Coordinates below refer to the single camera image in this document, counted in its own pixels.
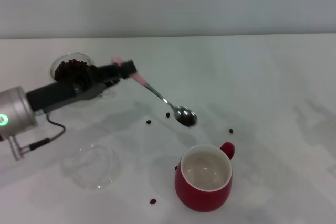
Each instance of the cable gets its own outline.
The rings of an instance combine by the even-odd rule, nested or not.
[[[58,133],[57,135],[49,138],[50,141],[53,141],[53,140],[59,138],[60,136],[62,136],[65,133],[65,131],[67,130],[67,128],[63,124],[56,123],[56,122],[53,122],[52,120],[50,120],[50,113],[47,113],[46,115],[47,115],[47,121],[49,123],[62,128],[62,131],[60,133]]]

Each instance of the mug handle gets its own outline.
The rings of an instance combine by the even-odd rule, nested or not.
[[[228,156],[230,160],[233,158],[233,155],[235,155],[235,146],[230,142],[224,143],[220,149]]]

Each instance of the pink spoon handle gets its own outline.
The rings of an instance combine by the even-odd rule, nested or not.
[[[122,65],[124,63],[124,61],[121,58],[119,58],[119,57],[112,57],[112,63],[116,63],[118,65]],[[140,85],[145,86],[145,84],[147,83],[146,80],[143,79],[142,76],[139,75],[138,73],[133,73],[133,74],[130,75],[130,77],[134,81],[138,82]]]

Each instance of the red mug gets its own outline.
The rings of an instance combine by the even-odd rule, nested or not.
[[[232,184],[232,143],[221,148],[195,145],[188,149],[178,164],[175,190],[187,207],[198,212],[210,212],[227,200]]]

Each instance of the green indicator light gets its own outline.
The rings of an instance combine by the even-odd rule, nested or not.
[[[8,123],[8,117],[4,114],[0,114],[0,126],[5,126]]]

